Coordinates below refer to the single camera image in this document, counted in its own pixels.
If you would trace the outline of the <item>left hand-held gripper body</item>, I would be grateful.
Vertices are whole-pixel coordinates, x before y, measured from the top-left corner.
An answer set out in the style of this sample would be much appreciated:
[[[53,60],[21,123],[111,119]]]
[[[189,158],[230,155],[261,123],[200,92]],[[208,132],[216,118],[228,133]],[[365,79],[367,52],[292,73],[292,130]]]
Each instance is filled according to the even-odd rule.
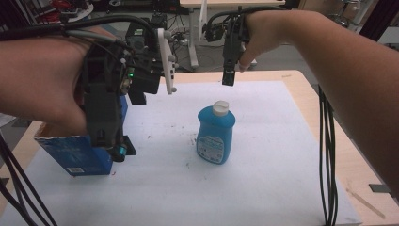
[[[113,161],[122,162],[136,150],[123,134],[127,106],[123,100],[130,90],[155,94],[160,80],[167,94],[174,87],[175,56],[168,40],[171,33],[146,22],[132,22],[135,28],[128,41],[90,34],[94,40],[84,59],[81,85],[90,144],[109,151]]]

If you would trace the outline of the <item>grey tape strip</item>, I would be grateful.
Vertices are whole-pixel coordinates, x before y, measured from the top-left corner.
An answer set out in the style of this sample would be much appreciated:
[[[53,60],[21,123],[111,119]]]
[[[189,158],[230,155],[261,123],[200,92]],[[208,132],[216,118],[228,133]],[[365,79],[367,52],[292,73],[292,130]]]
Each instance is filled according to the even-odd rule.
[[[390,193],[391,190],[386,185],[369,184],[369,187],[374,193]]]

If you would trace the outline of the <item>dark curtain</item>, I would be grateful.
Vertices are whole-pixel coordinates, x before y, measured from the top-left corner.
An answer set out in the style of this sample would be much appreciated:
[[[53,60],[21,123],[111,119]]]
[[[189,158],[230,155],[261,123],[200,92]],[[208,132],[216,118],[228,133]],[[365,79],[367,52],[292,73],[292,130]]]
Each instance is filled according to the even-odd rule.
[[[379,41],[398,12],[399,0],[379,0],[359,33],[365,38]]]

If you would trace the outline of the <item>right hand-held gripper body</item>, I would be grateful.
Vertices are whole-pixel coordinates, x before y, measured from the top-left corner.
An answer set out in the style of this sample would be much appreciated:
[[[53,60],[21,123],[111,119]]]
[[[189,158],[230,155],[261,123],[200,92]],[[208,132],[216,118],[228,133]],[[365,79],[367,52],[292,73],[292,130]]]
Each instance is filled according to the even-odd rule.
[[[224,39],[224,63],[236,64],[242,55],[242,43],[249,41],[244,16],[238,11],[227,11],[212,16],[202,27],[208,42]]]

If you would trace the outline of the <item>blue bottle with white cap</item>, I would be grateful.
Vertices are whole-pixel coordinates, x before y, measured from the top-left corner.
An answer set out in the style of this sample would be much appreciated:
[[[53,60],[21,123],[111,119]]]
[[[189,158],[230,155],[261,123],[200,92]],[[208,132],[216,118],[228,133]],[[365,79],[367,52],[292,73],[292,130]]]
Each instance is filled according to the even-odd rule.
[[[222,165],[229,158],[235,117],[226,101],[204,107],[198,114],[197,154],[213,164]]]

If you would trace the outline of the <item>person's right hand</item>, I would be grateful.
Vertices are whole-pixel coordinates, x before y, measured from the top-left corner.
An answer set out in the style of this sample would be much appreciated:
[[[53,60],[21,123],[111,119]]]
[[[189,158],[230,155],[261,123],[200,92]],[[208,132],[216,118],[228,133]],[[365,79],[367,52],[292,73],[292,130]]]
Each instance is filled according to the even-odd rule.
[[[249,42],[238,61],[241,72],[246,71],[256,57],[287,41],[284,26],[287,16],[288,12],[283,10],[265,10],[246,15]]]

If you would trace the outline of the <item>blue cardboard box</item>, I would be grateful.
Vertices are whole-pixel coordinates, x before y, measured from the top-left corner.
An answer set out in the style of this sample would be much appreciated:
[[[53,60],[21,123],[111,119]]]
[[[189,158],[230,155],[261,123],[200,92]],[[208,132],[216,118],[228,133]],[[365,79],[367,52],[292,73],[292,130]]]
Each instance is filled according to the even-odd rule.
[[[67,136],[43,123],[34,139],[71,176],[107,175],[111,171],[109,151],[92,147],[90,136]]]

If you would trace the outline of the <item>person's left hand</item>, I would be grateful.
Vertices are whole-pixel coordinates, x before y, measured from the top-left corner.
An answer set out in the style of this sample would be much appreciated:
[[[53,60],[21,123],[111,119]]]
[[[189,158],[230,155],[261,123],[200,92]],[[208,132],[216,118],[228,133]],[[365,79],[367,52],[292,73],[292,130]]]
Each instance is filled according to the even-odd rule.
[[[12,113],[84,135],[86,117],[75,101],[77,78],[90,44],[76,38],[18,40],[8,65],[13,70]]]

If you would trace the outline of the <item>red object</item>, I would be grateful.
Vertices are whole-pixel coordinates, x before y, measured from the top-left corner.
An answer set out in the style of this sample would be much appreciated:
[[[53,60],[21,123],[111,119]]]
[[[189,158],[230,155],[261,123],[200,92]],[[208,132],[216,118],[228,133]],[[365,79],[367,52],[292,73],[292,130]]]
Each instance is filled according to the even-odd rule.
[[[50,4],[57,9],[77,9],[83,7],[85,0],[50,0]]]

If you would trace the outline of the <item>white foam mat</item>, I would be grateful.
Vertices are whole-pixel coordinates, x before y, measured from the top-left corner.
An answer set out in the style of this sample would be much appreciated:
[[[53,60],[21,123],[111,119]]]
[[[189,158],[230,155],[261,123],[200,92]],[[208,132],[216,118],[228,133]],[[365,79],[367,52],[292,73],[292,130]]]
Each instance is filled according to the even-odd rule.
[[[236,118],[222,165],[200,158],[198,113]],[[318,226],[319,144],[279,81],[181,84],[129,108],[136,154],[105,176],[70,176],[44,150],[26,173],[58,226]]]

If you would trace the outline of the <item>white round disc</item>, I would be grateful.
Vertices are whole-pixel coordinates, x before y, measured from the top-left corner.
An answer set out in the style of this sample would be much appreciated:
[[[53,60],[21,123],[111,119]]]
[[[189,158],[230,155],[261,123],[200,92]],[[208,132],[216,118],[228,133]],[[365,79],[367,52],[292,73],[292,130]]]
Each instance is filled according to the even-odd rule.
[[[94,10],[94,6],[90,3],[87,3],[86,9],[78,8],[72,12],[61,13],[59,15],[59,19],[61,22],[66,22],[66,21],[77,22],[79,20],[87,18],[87,16],[89,16],[93,10]]]

